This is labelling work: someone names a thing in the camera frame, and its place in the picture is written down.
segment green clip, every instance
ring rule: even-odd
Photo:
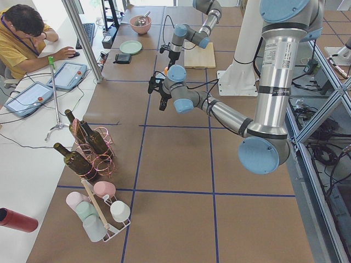
[[[54,65],[54,57],[53,56],[49,56],[49,65],[52,65],[53,69],[55,69],[55,65]]]

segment keyboard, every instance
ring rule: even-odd
[[[85,23],[85,24],[83,24],[83,28],[87,34],[90,45],[92,45],[93,39],[94,39],[95,24],[94,23]],[[82,49],[82,45],[79,43],[79,39],[77,39],[76,49]]]

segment white table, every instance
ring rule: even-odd
[[[58,34],[60,39],[55,43],[48,43],[42,55],[53,53],[68,45],[75,46],[77,37],[68,18],[58,30]],[[102,39],[102,28],[97,27],[97,33],[93,42],[93,50],[96,58],[99,57],[101,51],[108,52],[108,50],[103,49]],[[79,52],[81,54],[79,57],[69,61],[88,65],[83,50],[79,50]],[[55,62],[55,67],[58,68],[63,62]],[[43,72],[49,73],[50,68],[47,66],[31,74]],[[34,81],[43,83],[46,83],[49,79],[50,75],[33,77]],[[27,78],[18,85],[17,90],[24,90],[30,84],[32,84],[32,81]],[[85,114],[95,86],[96,81],[90,72],[86,79],[79,85],[84,92],[84,96],[73,111],[73,114],[77,118],[82,119]],[[60,112],[63,113],[67,108],[73,109],[81,96],[82,92],[78,88],[75,88],[71,92],[59,97],[58,104]],[[53,109],[47,109],[42,106],[24,120],[2,125],[0,134],[24,146],[52,147],[54,143],[60,142],[64,146],[71,147],[74,139],[68,128],[55,130],[47,142],[44,140],[48,130],[57,124],[54,101],[47,103],[46,106]],[[7,112],[4,107],[0,110],[0,114]],[[60,118],[61,122],[68,123],[68,119],[65,116],[60,116]],[[0,123],[16,119],[19,118],[13,113],[0,115]],[[0,149],[0,164],[2,167],[0,175],[0,207],[31,216],[39,221],[39,227],[32,233],[0,227],[0,262],[21,263],[25,262],[29,256],[44,220],[64,168],[63,156],[54,149],[22,148],[2,136],[0,136]]]

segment yellow shirt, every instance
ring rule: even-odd
[[[6,10],[7,9],[0,11],[0,17]],[[44,31],[48,31],[49,29],[50,27],[45,24]],[[22,41],[35,50],[29,38],[22,39]],[[39,54],[43,51],[45,46],[46,44],[44,41],[39,43],[36,48]],[[21,79],[26,73],[17,67],[18,64],[26,59],[35,59],[37,57],[38,56],[33,51],[21,43],[0,21],[0,59],[11,70],[11,74],[14,78]]]

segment green plate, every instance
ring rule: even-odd
[[[141,51],[142,44],[136,40],[125,41],[120,45],[120,51],[126,54],[134,55]]]

